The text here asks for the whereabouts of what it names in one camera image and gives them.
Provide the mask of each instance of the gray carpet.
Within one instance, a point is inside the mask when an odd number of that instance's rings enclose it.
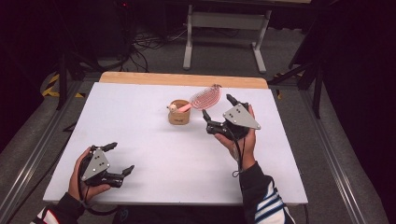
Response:
[[[209,35],[225,37],[213,31],[201,31],[196,34],[196,38],[199,39],[199,36]],[[247,39],[255,36],[256,34],[251,32],[240,32],[233,38]],[[146,49],[142,53],[146,56],[148,70],[152,73],[264,77],[269,80],[276,73],[288,71],[288,64],[303,38],[304,35],[299,31],[269,29],[262,45],[262,55],[267,67],[265,75],[258,73],[248,42],[246,45],[194,42],[189,71],[182,69],[185,47],[183,39],[170,42],[159,49]],[[136,55],[133,55],[133,58],[138,63],[144,64],[142,57],[137,58]],[[128,71],[136,71],[136,67],[131,61],[125,64],[123,68]],[[81,83],[79,92],[88,94],[93,82],[97,79],[95,74],[91,78],[86,78]],[[291,78],[285,82],[293,83],[295,80]],[[315,125],[310,118],[309,108],[304,106],[302,95],[299,91],[291,88],[278,88],[281,89],[281,100],[276,98],[275,91],[274,96],[297,166],[302,174],[309,201],[307,208],[310,223],[354,223],[334,180],[331,166],[326,160]],[[351,190],[365,222],[388,223],[380,199],[370,180],[361,169],[359,161],[332,109],[332,104],[325,89],[322,93],[321,120],[319,122],[323,124],[334,149],[334,154],[348,177]],[[0,173],[0,199],[6,198],[19,170],[28,160],[51,117],[57,113],[55,111],[57,100],[56,97],[46,97],[44,103],[0,154],[0,169],[2,170]],[[56,155],[67,140],[68,133],[63,132],[63,128],[78,121],[85,100],[86,98],[73,98],[58,128],[54,131],[47,151],[32,174],[21,199],[27,195],[28,191],[33,188],[55,160]],[[49,182],[50,175],[47,175],[11,223],[28,223],[46,205],[42,202],[42,197]],[[101,209],[107,210],[109,208],[112,208],[112,206],[101,206]],[[305,223],[305,211],[302,205],[291,206],[290,212],[297,223]],[[111,220],[112,216],[95,217],[86,212],[79,221],[80,223],[111,223]]]

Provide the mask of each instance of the striped sleeve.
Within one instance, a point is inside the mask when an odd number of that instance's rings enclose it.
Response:
[[[257,162],[240,174],[239,181],[248,224],[294,223],[274,179],[265,175]]]

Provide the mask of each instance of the hand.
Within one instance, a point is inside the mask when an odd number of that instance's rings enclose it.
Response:
[[[70,182],[69,182],[69,191],[67,191],[73,198],[75,198],[76,200],[80,200],[79,198],[79,194],[78,194],[78,167],[79,164],[81,163],[81,161],[84,159],[84,157],[86,157],[89,153],[90,153],[90,147],[88,147],[82,154],[81,156],[79,156],[79,158],[76,161],[76,165],[74,168],[74,172],[72,174],[72,176],[70,177]],[[81,187],[82,187],[82,195],[83,197],[85,197],[85,195],[87,195],[86,198],[86,202],[88,202],[90,199],[93,198],[93,196],[98,195],[102,192],[105,192],[108,189],[111,189],[111,187],[109,185],[100,185],[100,186],[96,186],[96,187],[87,187],[84,183],[81,183]]]
[[[248,106],[248,112],[250,115],[254,118],[254,112],[253,108],[251,105]],[[215,137],[221,142],[225,147],[228,148],[230,151],[231,156],[233,157],[233,148],[234,148],[234,141],[228,139],[224,135],[220,133],[216,133]],[[241,153],[244,155],[243,156],[243,161],[242,161],[242,169],[247,170],[250,166],[254,165],[256,163],[256,160],[254,159],[254,147],[256,145],[256,133],[254,129],[249,129],[247,136],[245,137],[245,148],[244,148],[244,139],[239,139],[238,140],[238,145],[239,148],[241,149]]]

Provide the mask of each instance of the sleeve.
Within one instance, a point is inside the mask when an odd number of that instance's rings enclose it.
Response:
[[[294,223],[277,192],[274,179],[265,175],[257,162],[240,173],[239,182],[248,224]]]
[[[84,214],[84,211],[84,206],[66,192],[58,204],[46,206],[31,223],[77,223],[77,219]]]

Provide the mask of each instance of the floor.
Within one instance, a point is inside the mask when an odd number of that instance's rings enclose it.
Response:
[[[200,42],[199,36],[228,39],[251,39],[255,34],[250,32],[229,32],[230,36],[213,30],[203,30],[194,39],[191,69],[182,69],[185,35],[174,35],[170,41],[158,49],[140,50],[148,62],[152,73],[195,74],[212,76],[263,77],[271,80],[275,74],[287,72],[288,64],[304,39],[298,30],[269,29],[264,37],[262,56],[267,67],[266,74],[260,74],[254,56],[246,44],[212,44]],[[142,56],[132,55],[134,61],[142,66]],[[110,60],[101,62],[114,63]],[[144,70],[131,60],[122,69],[124,71]],[[43,90],[54,74],[49,74],[43,83]],[[81,82],[69,80],[69,90],[85,93],[85,97],[71,97],[62,110],[56,110],[57,97],[46,96],[44,103],[26,121],[7,148],[0,154],[0,198],[9,200],[12,189],[19,190],[15,202],[22,204],[10,223],[27,223],[46,205],[42,201],[44,191],[50,182],[52,163],[62,152],[70,133],[64,129],[78,121],[78,116],[89,97],[92,84],[100,74],[89,73]],[[293,87],[296,78],[290,78],[279,86],[271,86],[290,146],[308,198],[307,210],[303,205],[290,206],[290,212],[297,223],[388,223],[381,201],[373,185],[361,169],[353,148],[349,144],[343,128],[332,108],[332,103],[322,90],[320,101],[321,119],[315,119],[310,108],[312,89],[298,91]],[[56,119],[56,125],[49,129]],[[19,172],[23,171],[32,153],[42,148],[44,153],[36,158],[26,176],[25,186],[14,186]],[[2,204],[2,211],[7,204]],[[107,210],[110,205],[99,205]],[[80,223],[111,223],[113,216],[96,217],[86,212],[79,219]]]

